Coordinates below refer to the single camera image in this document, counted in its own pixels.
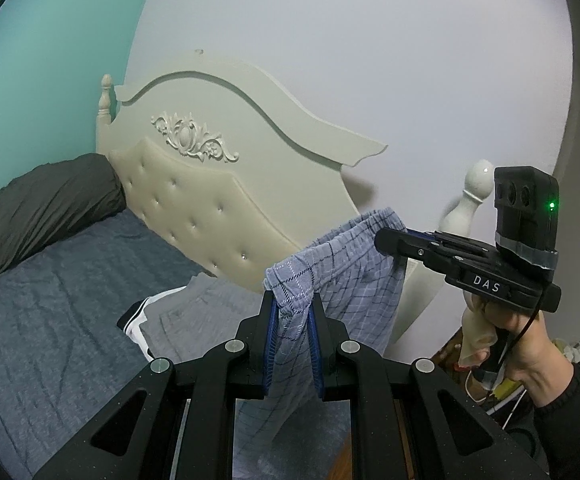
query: gray folded garment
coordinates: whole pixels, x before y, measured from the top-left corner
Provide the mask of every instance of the gray folded garment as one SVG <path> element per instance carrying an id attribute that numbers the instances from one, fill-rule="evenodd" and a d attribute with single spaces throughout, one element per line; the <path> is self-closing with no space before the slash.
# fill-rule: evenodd
<path id="1" fill-rule="evenodd" d="M 234 338 L 241 320 L 259 313 L 262 298 L 201 273 L 183 290 L 146 306 L 147 321 L 141 324 L 141 331 L 155 357 L 167 357 L 174 363 L 190 361 Z"/>

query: wrist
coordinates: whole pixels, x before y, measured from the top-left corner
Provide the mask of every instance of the wrist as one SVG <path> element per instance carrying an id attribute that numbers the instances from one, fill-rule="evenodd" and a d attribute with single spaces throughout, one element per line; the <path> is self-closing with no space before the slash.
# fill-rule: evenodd
<path id="1" fill-rule="evenodd" d="M 520 374 L 519 380 L 537 408 L 556 400 L 569 386 L 574 367 L 553 344 L 542 353 L 541 358 Z"/>

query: cream tufted panel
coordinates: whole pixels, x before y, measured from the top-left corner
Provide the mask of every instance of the cream tufted panel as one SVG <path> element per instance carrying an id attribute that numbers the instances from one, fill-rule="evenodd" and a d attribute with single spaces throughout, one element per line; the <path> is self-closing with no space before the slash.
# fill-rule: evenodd
<path id="1" fill-rule="evenodd" d="M 132 212 L 217 276 L 260 292 L 265 269 L 299 249 L 230 173 L 173 160 L 150 139 L 109 160 Z"/>

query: black sleeve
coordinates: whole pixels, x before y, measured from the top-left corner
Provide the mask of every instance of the black sleeve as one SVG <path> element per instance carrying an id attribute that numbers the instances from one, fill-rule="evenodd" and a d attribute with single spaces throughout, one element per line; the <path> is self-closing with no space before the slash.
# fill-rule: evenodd
<path id="1" fill-rule="evenodd" d="M 534 424 L 548 457 L 550 476 L 558 480 L 580 478 L 580 363 L 559 398 L 537 408 Z"/>

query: mattress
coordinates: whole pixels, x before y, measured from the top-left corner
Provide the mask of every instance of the mattress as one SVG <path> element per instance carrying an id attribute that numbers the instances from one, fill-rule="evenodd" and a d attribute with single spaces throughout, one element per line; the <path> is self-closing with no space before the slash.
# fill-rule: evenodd
<path id="1" fill-rule="evenodd" d="M 118 318 L 201 270 L 125 210 L 0 275 L 0 462 L 14 480 L 145 366 Z"/>

